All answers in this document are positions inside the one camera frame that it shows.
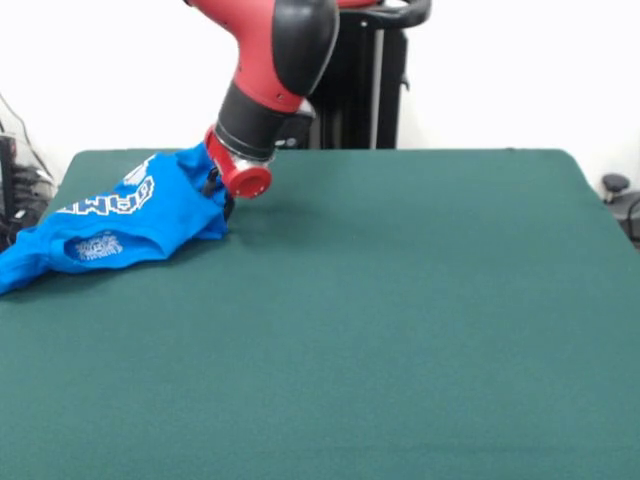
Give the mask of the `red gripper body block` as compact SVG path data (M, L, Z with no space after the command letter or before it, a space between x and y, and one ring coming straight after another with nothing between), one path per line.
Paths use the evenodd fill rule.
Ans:
M213 126L205 135L204 145L217 175L233 197L255 198L271 186L272 173L268 164L233 153L218 138Z

